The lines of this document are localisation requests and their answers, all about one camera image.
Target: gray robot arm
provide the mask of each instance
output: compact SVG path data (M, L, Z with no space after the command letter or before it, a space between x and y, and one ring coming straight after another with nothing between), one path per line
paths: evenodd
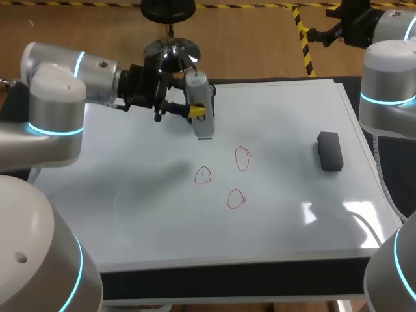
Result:
M416 39L372 44L365 53L359 122L382 137L416 140ZM362 311L416 311L416 214L370 259Z
M30 43L21 59L21 80L30 92L29 122L0 123L0 171L74 163L81 152L86 102L126 112L130 105L154 108L157 121L166 112L192 118L196 136L212 138L214 112L204 73L187 74L184 89L190 103L182 105L164 99L169 75L152 63L140 69L132 66L129 72L115 60ZM125 105L114 104L117 96Z

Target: yellow and black tape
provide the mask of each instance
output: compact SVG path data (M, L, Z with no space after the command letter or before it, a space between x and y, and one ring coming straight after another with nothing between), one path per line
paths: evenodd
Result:
M309 43L306 35L306 28L302 25L302 20L300 19L299 7L292 7L292 13L299 33L300 44L302 46L302 53L304 54L304 63L307 75L309 77L316 77L317 75L315 74L315 71L313 70L312 66L311 52L309 51Z
M32 2L32 1L0 1L0 5L62 5L70 7L124 7L124 8L140 8L140 3L100 3L100 2L67 2L67 1L48 1L48 2ZM416 7L414 3L372 3L375 7ZM197 8L296 8L296 7L324 7L328 10L336 9L339 3L265 3L255 5L196 5Z

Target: white whiteboard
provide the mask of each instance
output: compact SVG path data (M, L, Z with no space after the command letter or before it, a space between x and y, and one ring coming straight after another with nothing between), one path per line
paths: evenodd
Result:
M382 242L397 229L341 86L217 89L212 140L177 116L88 105L79 160L42 170L36 186L102 272L372 254L374 237L349 211ZM184 101L180 90L169 98ZM339 134L339 173L319 167L321 131Z

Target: whiteboard eraser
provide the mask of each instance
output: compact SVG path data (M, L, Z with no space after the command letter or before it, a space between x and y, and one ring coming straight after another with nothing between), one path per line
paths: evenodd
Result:
M338 133L321 132L318 136L320 166L324 171L341 171L344 166Z

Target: robotic arm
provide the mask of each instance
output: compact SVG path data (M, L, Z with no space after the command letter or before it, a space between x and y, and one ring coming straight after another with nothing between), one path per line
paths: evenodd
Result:
M184 82L158 70L154 59L121 70L115 60L63 47L30 43L21 60L21 80L29 86L29 122L0 123L0 170L74 163L83 137L85 103L127 112L131 105L154 109L155 121L169 112L192 120L199 139L212 138L214 112L208 79L191 71ZM172 86L188 103L165 100ZM114 104L124 99L125 105Z
M311 29L309 41L328 47L344 38L347 45L367 48L359 106L362 128L375 138L416 140L416 14L385 12L372 8L368 0L347 0L327 10L327 16L341 22L326 32ZM415 237L413 213L370 259L362 312L416 311Z

